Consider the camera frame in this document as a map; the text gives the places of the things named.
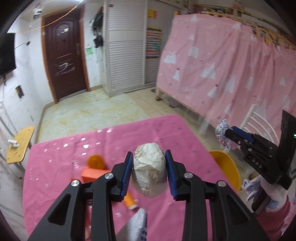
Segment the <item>right gloved hand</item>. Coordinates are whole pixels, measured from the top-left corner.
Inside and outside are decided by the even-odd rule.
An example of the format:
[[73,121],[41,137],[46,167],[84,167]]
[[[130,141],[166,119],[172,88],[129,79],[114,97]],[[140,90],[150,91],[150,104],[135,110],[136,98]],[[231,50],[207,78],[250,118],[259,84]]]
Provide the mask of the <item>right gloved hand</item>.
[[287,190],[281,187],[281,185],[268,183],[260,175],[252,180],[245,179],[243,181],[243,189],[248,194],[246,201],[248,202],[257,197],[260,188],[270,197],[270,201],[265,208],[266,212],[277,212],[284,207],[287,202]]

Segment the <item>left gloved hand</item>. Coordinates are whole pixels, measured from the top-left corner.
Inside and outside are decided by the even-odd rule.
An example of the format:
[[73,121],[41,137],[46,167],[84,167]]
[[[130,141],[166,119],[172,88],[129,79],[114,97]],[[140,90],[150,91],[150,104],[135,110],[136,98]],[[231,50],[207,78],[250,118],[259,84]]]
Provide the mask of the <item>left gloved hand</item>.
[[116,234],[117,241],[146,241],[147,213],[140,208]]

